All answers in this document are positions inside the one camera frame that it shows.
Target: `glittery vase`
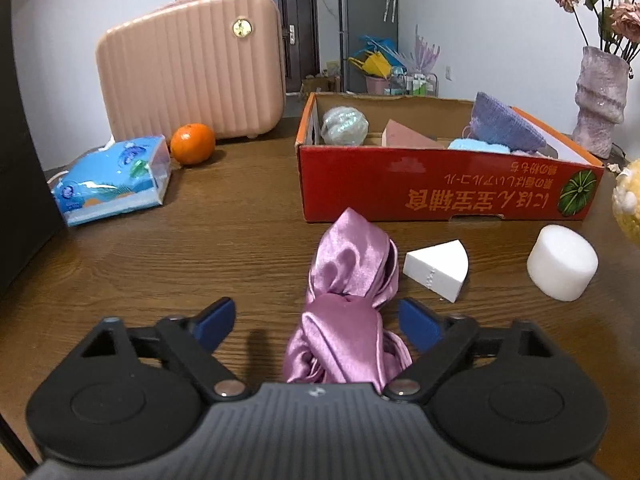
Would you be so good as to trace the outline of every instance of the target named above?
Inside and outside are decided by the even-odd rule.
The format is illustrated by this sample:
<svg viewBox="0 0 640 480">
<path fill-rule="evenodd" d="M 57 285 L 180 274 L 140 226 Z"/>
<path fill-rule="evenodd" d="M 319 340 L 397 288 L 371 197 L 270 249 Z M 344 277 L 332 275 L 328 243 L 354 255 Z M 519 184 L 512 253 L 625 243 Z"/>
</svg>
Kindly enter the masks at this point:
<svg viewBox="0 0 640 480">
<path fill-rule="evenodd" d="M 574 141 L 593 155 L 607 158 L 613 127 L 625 120 L 629 64 L 594 46 L 582 49 L 575 103 L 580 107 Z"/>
</svg>

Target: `tissue pack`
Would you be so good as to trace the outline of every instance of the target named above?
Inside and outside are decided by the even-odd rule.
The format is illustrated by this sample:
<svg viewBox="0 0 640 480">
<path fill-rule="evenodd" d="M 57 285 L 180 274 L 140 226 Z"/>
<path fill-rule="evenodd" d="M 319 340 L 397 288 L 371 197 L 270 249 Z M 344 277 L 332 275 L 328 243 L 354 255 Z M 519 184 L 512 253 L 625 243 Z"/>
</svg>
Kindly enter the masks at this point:
<svg viewBox="0 0 640 480">
<path fill-rule="evenodd" d="M 51 193 L 74 226 L 162 205 L 170 176 L 164 137 L 140 137 L 82 156 Z"/>
</svg>

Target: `blue gripper pad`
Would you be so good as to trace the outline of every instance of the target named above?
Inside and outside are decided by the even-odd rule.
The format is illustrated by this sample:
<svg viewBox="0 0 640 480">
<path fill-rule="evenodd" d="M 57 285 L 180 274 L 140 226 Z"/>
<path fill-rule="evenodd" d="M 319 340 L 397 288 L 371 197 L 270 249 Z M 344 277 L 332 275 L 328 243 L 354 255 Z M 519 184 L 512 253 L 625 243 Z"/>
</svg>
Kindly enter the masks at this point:
<svg viewBox="0 0 640 480">
<path fill-rule="evenodd" d="M 444 332 L 440 317 L 412 298 L 398 302 L 398 321 L 402 333 L 420 353 L 435 345 Z"/>
<path fill-rule="evenodd" d="M 234 329 L 236 304 L 231 298 L 220 298 L 189 322 L 189 332 L 210 352 L 220 346 Z"/>
</svg>

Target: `black cabinet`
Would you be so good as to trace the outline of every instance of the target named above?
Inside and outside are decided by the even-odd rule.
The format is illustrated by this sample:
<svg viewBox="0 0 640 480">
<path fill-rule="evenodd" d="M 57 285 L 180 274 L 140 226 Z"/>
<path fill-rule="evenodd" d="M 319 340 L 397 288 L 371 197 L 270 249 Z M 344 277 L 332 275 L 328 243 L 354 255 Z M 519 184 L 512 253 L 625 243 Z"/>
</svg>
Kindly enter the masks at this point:
<svg viewBox="0 0 640 480">
<path fill-rule="evenodd" d="M 11 0 L 0 0 L 0 294 L 63 226 L 22 108 Z"/>
</svg>

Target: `wooden table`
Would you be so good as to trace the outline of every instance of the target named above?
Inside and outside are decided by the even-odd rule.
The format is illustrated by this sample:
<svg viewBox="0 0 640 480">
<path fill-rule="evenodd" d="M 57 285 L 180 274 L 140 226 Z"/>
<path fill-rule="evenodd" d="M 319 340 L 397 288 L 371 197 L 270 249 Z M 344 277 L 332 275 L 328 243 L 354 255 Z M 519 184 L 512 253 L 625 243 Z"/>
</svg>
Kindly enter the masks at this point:
<svg viewBox="0 0 640 480">
<path fill-rule="evenodd" d="M 180 170 L 166 205 L 72 229 L 51 240 L 0 301 L 0 411 L 33 449 L 24 423 L 30 394 L 103 316 L 130 326 L 190 315 L 220 296 L 238 307 L 216 356 L 250 384 L 277 380 L 303 306 L 308 264 L 327 224 L 303 220 L 293 135 L 283 120 L 254 142 L 224 144 L 216 162 Z M 401 276 L 398 296 L 507 326 L 535 320 L 605 394 L 607 436 L 596 464 L 612 478 L 640 476 L 640 251 L 610 214 L 606 174 L 588 218 L 567 225 L 595 247 L 600 267 L 580 300 L 543 295 L 526 259 L 544 222 L 380 224 L 401 253 L 459 238 L 469 277 L 455 305 Z M 383 311 L 397 330 L 395 305 Z M 0 452 L 0 478 L 20 478 Z"/>
</svg>

